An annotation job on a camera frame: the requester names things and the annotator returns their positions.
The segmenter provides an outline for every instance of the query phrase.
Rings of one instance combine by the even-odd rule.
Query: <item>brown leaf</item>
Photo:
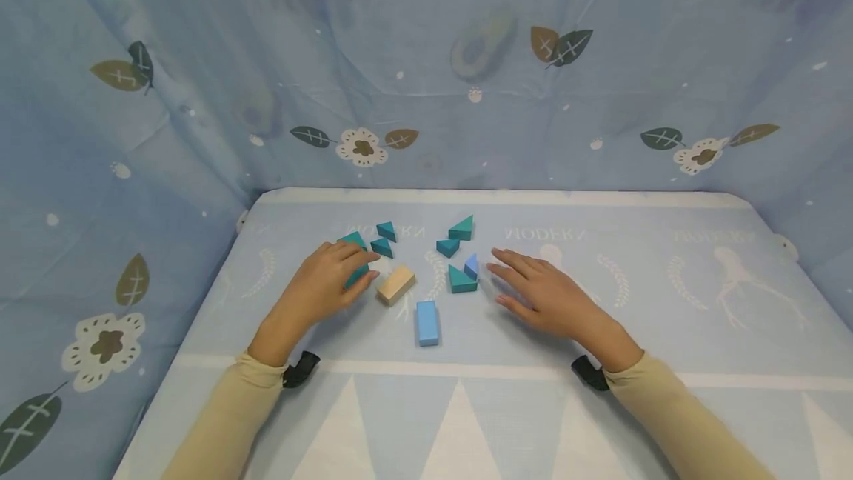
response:
[[[148,265],[142,254],[130,258],[116,285],[116,301],[121,306],[133,306],[148,291]]]
[[[549,27],[531,26],[531,48],[539,61],[549,63],[560,35]]]
[[[729,142],[729,147],[739,147],[744,143],[758,141],[758,139],[770,136],[776,130],[779,130],[779,127],[770,123],[746,127],[744,130],[737,132],[736,136]]]
[[[415,143],[415,139],[418,138],[419,133],[417,130],[409,130],[409,128],[392,130],[385,134],[385,147],[397,150],[411,147],[411,144]]]
[[[144,86],[136,80],[133,64],[120,59],[108,59],[92,65],[89,70],[107,86],[121,91],[139,91]]]

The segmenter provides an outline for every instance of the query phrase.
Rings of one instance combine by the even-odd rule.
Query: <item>beige sleeve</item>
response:
[[[773,475],[661,360],[643,355],[605,372],[613,395],[649,431],[681,480],[764,480]]]
[[[243,354],[225,370],[163,480],[237,480],[281,392],[284,367]]]

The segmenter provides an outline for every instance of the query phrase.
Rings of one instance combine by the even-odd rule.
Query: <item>green leaf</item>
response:
[[[296,127],[290,132],[294,137],[299,139],[299,141],[304,141],[305,143],[310,144],[311,147],[324,149],[329,147],[329,143],[331,143],[329,136],[326,136],[326,133],[322,130],[318,130],[318,128]]]
[[[386,147],[403,150],[406,147],[411,147],[418,138],[420,132],[417,130],[409,130],[409,128],[400,128],[400,130],[392,130],[385,134]]]
[[[92,65],[89,70],[107,86],[121,91],[139,91],[145,85],[136,80],[134,65],[120,59],[108,59]]]
[[[557,40],[554,52],[551,52],[551,65],[562,67],[578,59],[592,37],[591,30],[568,32]]]
[[[729,143],[729,147],[740,147],[744,143],[758,141],[758,139],[770,136],[776,130],[779,130],[779,127],[770,123],[746,127],[744,130],[737,132],[736,136]]]
[[[61,388],[32,397],[0,424],[0,476],[24,461],[48,435],[62,411],[62,401],[56,396]]]
[[[147,85],[148,89],[155,87],[155,65],[151,61],[151,55],[148,54],[145,44],[142,44],[141,41],[134,41],[130,43],[127,52],[130,53],[130,58],[133,60],[133,72],[136,81],[139,81],[141,85]]]
[[[669,150],[678,147],[679,144],[681,147],[684,147],[684,144],[681,143],[683,136],[680,130],[676,130],[675,128],[655,128],[649,132],[641,133],[640,137],[642,138],[642,142],[646,144],[646,147],[655,150]]]
[[[130,258],[116,284],[116,301],[121,306],[133,306],[148,291],[148,265],[142,254]]]

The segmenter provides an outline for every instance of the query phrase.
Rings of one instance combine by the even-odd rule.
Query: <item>block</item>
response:
[[[475,217],[467,216],[464,220],[459,221],[453,228],[447,231],[448,239],[462,239],[471,241],[471,233],[475,231]]]
[[[375,241],[371,241],[370,248],[373,249],[376,254],[381,254],[382,256],[387,256],[389,258],[394,257],[394,253],[391,251],[391,241],[388,241],[385,238],[379,238]]]
[[[358,246],[360,246],[360,248],[368,250],[368,245],[364,244],[364,239],[361,238],[361,234],[358,232],[353,232],[353,233],[347,234],[346,236],[344,236],[343,238],[341,238],[339,240],[352,241],[352,243],[357,244]]]
[[[422,347],[434,347],[438,344],[438,310],[435,301],[417,303],[415,321],[418,329],[418,344]]]
[[[450,293],[468,293],[477,290],[477,280],[471,279],[452,265],[447,266],[447,276],[450,283]]]
[[[391,276],[376,291],[376,296],[387,306],[393,306],[415,284],[415,273],[405,265],[394,269]]]
[[[472,254],[470,258],[465,261],[465,268],[462,269],[462,272],[468,275],[468,278],[471,280],[477,279],[477,271],[479,271],[479,264],[477,263],[477,255]]]
[[[358,269],[355,269],[355,272],[353,274],[350,274],[347,283],[344,284],[344,289],[349,289],[350,285],[353,285],[354,283],[358,282],[358,279],[360,277],[365,276],[368,271],[370,271],[370,267],[368,267],[366,264],[359,267]]]
[[[376,225],[376,232],[378,232],[380,237],[397,243],[397,233],[394,232],[394,225],[392,225],[390,221],[378,223],[378,225]]]
[[[459,239],[440,239],[436,241],[435,249],[445,257],[452,258],[456,250],[459,250]]]

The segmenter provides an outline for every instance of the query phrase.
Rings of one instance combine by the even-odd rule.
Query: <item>teal block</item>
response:
[[[376,225],[376,232],[380,235],[381,238],[389,239],[394,243],[397,243],[397,233],[394,232],[394,225],[388,222],[381,222]]]
[[[347,280],[347,283],[344,284],[344,289],[349,289],[350,285],[353,285],[354,283],[358,282],[358,279],[360,277],[365,276],[365,274],[367,274],[368,271],[370,271],[370,267],[368,267],[368,265],[366,265],[366,263],[365,263],[365,265],[359,267],[358,269],[355,269],[355,272],[353,274],[350,274],[349,279]]]
[[[475,217],[467,216],[464,220],[457,222],[453,228],[447,231],[449,239],[462,239],[471,241],[471,233],[475,231]]]
[[[365,245],[364,239],[361,238],[361,234],[358,232],[353,232],[353,233],[347,234],[346,236],[341,238],[341,240],[342,241],[350,241],[350,242],[355,243],[358,246],[360,246],[360,248],[368,250],[368,245]]]
[[[452,258],[456,254],[456,250],[459,250],[459,239],[441,239],[436,241],[435,249],[445,257]]]
[[[468,293],[468,291],[477,290],[477,280],[452,265],[447,266],[447,276],[450,282],[450,293]]]
[[[370,248],[373,249],[376,254],[381,254],[382,256],[387,256],[389,258],[394,257],[394,253],[391,251],[391,242],[385,238],[379,238],[375,241],[371,241]]]

